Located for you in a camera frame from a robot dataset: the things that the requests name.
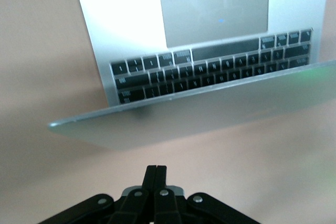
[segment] black key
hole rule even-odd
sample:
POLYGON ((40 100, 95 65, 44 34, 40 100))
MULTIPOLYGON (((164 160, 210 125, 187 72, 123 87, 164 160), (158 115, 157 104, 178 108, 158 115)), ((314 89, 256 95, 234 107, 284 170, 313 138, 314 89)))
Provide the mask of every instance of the black key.
POLYGON ((142 61, 141 59, 134 59, 134 60, 128 60, 127 61, 128 69, 130 72, 139 72, 142 71, 142 61))
POLYGON ((178 81, 174 83, 175 92, 187 90, 187 81, 178 81))
POLYGON ((247 62, 249 65, 254 65, 259 63, 259 54, 249 55, 247 57, 247 62))
POLYGON ((234 71, 234 72, 229 72, 229 81, 234 81, 240 79, 240 72, 239 71, 234 71))
POLYGON ((309 46, 310 45, 303 45, 303 46, 286 48, 285 58, 295 57, 299 55, 306 55, 309 53, 309 46))
POLYGON ((125 89, 146 84, 149 84, 148 74, 140 74, 137 76, 116 79, 116 85, 118 89, 125 89))
POLYGON ((277 67, 277 71, 285 70, 287 68, 288 68, 288 62, 287 61, 279 62, 278 67, 277 67))
POLYGON ((173 66, 173 56, 171 53, 159 55, 159 61, 161 67, 173 66))
POLYGON ((254 68, 254 75, 255 76, 259 76, 259 75, 264 74, 264 73, 265 73, 265 68, 263 66, 254 68))
POLYGON ((252 68, 244 69, 241 71, 242 78, 247 78, 253 76, 252 68))
POLYGON ((300 41, 301 42, 310 41, 310 37, 311 37, 311 30, 302 31, 300 41))
POLYGON ((145 89, 146 98, 153 98, 160 96, 158 87, 150 87, 145 89))
POLYGON ((193 59, 206 60, 220 56, 235 55, 242 52, 255 51, 259 49, 259 39, 250 39, 234 43, 228 43, 212 47, 193 49, 193 59))
POLYGON ((283 49, 273 51, 273 60, 280 60, 284 56, 283 49))
POLYGON ((226 73, 218 73, 215 75, 216 83, 222 83, 227 81, 227 74, 226 73))
POLYGON ((143 64, 145 66, 145 69, 153 69, 158 67, 158 59, 156 56, 150 57, 150 58, 144 58, 143 64))
POLYGON ((287 34, 277 36, 277 47, 285 46, 287 44, 287 34))
POLYGON ((308 62, 309 62, 308 57, 297 59, 297 60, 291 60, 289 62, 289 67, 290 68, 296 68, 296 67, 304 66, 304 65, 307 65, 308 62))
POLYGON ((218 60, 218 61, 208 62, 208 70, 209 70, 209 73, 220 71, 221 70, 220 61, 218 60))
POLYGON ((194 65, 195 75, 206 73, 206 63, 194 65))
POLYGON ((260 62, 271 61, 271 52, 261 52, 260 53, 260 62))
POLYGON ((116 76, 118 74, 127 73, 127 67, 125 62, 117 62, 111 64, 113 74, 116 76))
POLYGON ((246 66, 246 56, 241 56, 241 57, 235 58, 235 65, 236 65, 236 68, 246 66))
POLYGON ((233 68, 233 59, 222 60, 222 69, 227 70, 233 68))
POLYGON ((273 63, 273 64, 268 64, 266 65, 266 73, 272 73, 277 71, 277 64, 273 63))
POLYGON ((179 72, 177 68, 167 69, 165 70, 164 74, 166 75, 166 80, 175 80, 178 79, 179 72))
POLYGON ((188 86, 189 86, 189 89, 196 89, 196 88, 201 87, 201 79, 194 78, 194 79, 188 80, 188 86))
POLYGON ((202 86, 209 86, 215 84, 214 76, 204 76, 202 77, 202 86))
POLYGON ((190 51, 186 50, 186 51, 181 51, 181 52, 175 52, 174 59, 175 59, 175 64, 191 62, 190 51))
POLYGON ((299 32, 290 33, 288 36, 288 44, 295 44, 299 42, 299 32))
POLYGON ((152 83, 158 83, 158 82, 164 81, 162 71, 157 71, 157 72, 150 73, 150 77, 151 77, 152 83))
POLYGON ((264 37, 260 39, 260 49, 272 48, 274 47, 274 36, 264 37))
POLYGON ((183 66, 179 67, 181 78, 193 76, 193 66, 183 66))
POLYGON ((119 92, 120 103, 129 103, 145 99, 143 89, 127 90, 119 92))
POLYGON ((161 95, 174 93, 173 85, 171 83, 160 85, 159 89, 161 95))

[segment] laptop lid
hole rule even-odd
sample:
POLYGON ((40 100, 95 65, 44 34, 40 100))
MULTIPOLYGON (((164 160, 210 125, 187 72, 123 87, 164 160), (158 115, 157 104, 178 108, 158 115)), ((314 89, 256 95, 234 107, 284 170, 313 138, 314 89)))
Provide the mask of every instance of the laptop lid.
POLYGON ((80 3, 111 108, 50 128, 89 142, 131 147, 278 113, 277 95, 319 71, 326 0, 80 3), (258 106, 253 94, 264 99, 258 106), (201 126, 197 114, 218 123, 201 126))

